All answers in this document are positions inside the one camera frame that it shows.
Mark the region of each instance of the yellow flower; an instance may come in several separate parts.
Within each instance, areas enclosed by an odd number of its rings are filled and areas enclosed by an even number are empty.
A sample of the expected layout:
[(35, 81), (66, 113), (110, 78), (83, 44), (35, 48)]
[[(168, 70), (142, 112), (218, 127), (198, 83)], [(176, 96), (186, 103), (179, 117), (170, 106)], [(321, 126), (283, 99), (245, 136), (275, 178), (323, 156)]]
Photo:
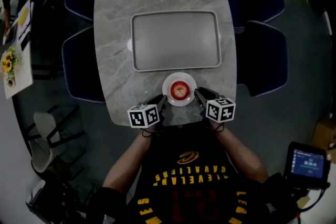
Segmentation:
[(2, 62), (2, 68), (4, 69), (4, 71), (6, 70), (6, 64), (7, 64), (6, 61), (3, 61), (3, 62)]
[(6, 55), (5, 55), (5, 61), (10, 61), (13, 57), (13, 53), (12, 52), (8, 52)]
[(6, 62), (6, 65), (4, 65), (5, 72), (8, 73), (12, 69), (12, 63), (11, 61)]

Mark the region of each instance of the team logo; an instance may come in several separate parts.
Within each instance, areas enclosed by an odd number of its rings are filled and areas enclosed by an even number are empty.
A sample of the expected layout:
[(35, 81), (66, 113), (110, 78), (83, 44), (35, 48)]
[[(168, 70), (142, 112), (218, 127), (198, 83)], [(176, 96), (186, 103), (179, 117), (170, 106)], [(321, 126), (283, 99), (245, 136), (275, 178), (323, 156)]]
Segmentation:
[(196, 152), (196, 151), (189, 151), (189, 152), (181, 154), (180, 158), (182, 158), (182, 159), (179, 159), (177, 161), (177, 163), (179, 163), (179, 164), (187, 164), (187, 163), (190, 163), (190, 162), (192, 162), (192, 161), (194, 161), (194, 160), (196, 160), (198, 158), (198, 152)]

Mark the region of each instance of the white plate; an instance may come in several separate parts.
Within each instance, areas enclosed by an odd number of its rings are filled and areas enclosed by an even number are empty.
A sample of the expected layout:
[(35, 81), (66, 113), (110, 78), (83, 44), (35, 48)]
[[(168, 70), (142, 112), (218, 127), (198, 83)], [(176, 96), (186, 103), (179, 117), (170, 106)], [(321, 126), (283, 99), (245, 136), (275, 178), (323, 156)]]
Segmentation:
[[(184, 81), (185, 83), (188, 84), (190, 89), (190, 95), (187, 99), (176, 100), (175, 98), (172, 97), (170, 93), (170, 88), (173, 85), (173, 83), (177, 81)], [(176, 72), (169, 75), (162, 85), (162, 93), (167, 96), (168, 103), (174, 106), (185, 106), (190, 104), (195, 99), (194, 94), (195, 89), (197, 89), (196, 81), (192, 76), (184, 72)]]

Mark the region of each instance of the white chair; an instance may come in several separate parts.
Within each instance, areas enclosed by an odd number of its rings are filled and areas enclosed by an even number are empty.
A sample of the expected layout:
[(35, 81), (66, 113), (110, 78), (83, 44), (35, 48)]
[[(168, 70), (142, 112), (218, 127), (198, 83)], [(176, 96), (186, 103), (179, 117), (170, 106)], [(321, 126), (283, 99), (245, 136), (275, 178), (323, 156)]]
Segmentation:
[[(34, 123), (26, 130), (28, 137), (28, 143), (31, 150), (31, 164), (33, 169), (38, 173), (43, 173), (49, 165), (53, 162), (55, 157), (61, 156), (60, 145), (74, 140), (85, 133), (79, 132), (69, 137), (62, 138), (59, 131), (67, 123), (70, 118), (79, 110), (79, 106), (76, 106), (60, 123), (56, 123), (52, 111), (56, 110), (58, 106), (54, 106), (47, 112), (35, 112)], [(36, 127), (39, 132), (38, 135), (29, 136), (29, 132)], [(71, 166), (74, 164), (86, 151), (83, 151), (77, 156), (71, 163), (67, 164)]]

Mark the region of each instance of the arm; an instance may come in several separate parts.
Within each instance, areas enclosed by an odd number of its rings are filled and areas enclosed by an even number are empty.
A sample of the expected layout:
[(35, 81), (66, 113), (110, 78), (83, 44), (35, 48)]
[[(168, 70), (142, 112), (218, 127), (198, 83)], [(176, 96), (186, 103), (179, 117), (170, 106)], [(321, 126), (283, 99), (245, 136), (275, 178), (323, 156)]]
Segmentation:
[(10, 27), (11, 22), (9, 21), (10, 11), (11, 11), (11, 8), (5, 8), (5, 36), (7, 36), (9, 34), (9, 30), (11, 28)]
[(103, 187), (113, 188), (126, 195), (140, 169), (151, 140), (151, 137), (143, 137), (141, 130), (126, 152), (112, 166)]
[[(214, 129), (218, 124), (210, 121)], [(235, 164), (235, 167), (247, 178), (265, 182), (268, 178), (266, 167), (262, 164), (258, 156), (249, 148), (247, 148), (234, 134), (227, 128), (216, 133), (220, 143), (224, 146), (225, 151)]]

